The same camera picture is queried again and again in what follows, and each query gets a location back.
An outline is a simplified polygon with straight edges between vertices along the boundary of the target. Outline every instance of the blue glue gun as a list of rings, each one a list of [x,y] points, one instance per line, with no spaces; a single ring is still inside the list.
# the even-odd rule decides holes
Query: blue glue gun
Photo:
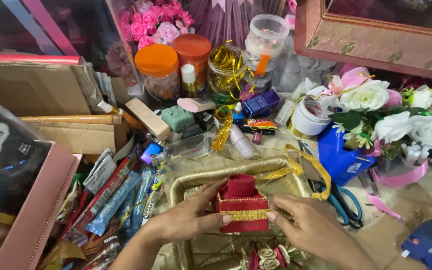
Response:
[[[432,219],[423,222],[401,245],[403,257],[409,256],[432,270]]]
[[[319,162],[331,176],[331,181],[342,187],[368,169],[375,158],[363,156],[359,148],[344,149],[344,132],[336,133],[338,127],[333,128],[333,123],[318,134]]]

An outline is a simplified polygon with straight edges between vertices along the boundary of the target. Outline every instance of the glue gun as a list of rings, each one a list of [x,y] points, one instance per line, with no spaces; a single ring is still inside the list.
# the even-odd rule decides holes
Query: glue gun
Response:
[[[432,270],[432,219],[423,222],[401,245],[401,256],[417,260]]]

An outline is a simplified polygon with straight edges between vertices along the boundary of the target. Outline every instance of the red velvet cylinder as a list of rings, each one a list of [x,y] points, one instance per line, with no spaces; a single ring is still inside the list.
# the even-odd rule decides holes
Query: red velvet cylinder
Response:
[[[238,173],[227,178],[227,191],[232,196],[251,197],[255,194],[255,178],[252,175]]]

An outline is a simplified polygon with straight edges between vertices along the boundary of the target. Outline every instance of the gift tray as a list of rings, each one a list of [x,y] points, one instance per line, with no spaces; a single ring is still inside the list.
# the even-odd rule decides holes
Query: gift tray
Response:
[[[296,175],[291,172],[294,171],[293,165],[287,156],[272,156],[214,169],[190,171],[177,176],[172,182],[168,191],[168,208],[193,195],[201,185],[225,179],[236,173],[253,175],[256,178],[256,188],[269,201],[276,193],[292,193],[298,196],[311,197],[312,192],[303,170],[301,169],[300,173]],[[268,178],[269,175],[273,176],[273,180],[262,179]],[[239,260],[234,258],[235,251],[241,252],[241,248],[249,248],[250,241],[258,240],[287,244],[286,237],[277,227],[272,225],[267,231],[219,234],[218,230],[204,233],[202,236],[191,240],[173,244],[177,269],[233,269],[240,265]]]

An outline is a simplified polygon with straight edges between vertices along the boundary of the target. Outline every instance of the white cap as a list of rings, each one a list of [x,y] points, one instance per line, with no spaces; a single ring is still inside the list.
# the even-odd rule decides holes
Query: white cap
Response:
[[[195,66],[186,64],[181,67],[181,78],[183,83],[191,84],[196,81]]]
[[[234,108],[234,111],[239,114],[239,113],[241,113],[242,109],[243,109],[243,107],[241,106],[241,102],[237,102],[236,107]]]
[[[110,104],[104,102],[104,100],[99,101],[99,103],[97,104],[97,106],[100,107],[101,109],[103,109],[103,111],[105,113],[111,112],[111,109],[113,108],[113,106],[111,106]]]
[[[405,249],[403,251],[403,253],[401,253],[401,256],[403,256],[403,258],[406,258],[409,254],[410,254],[410,251],[408,249]]]

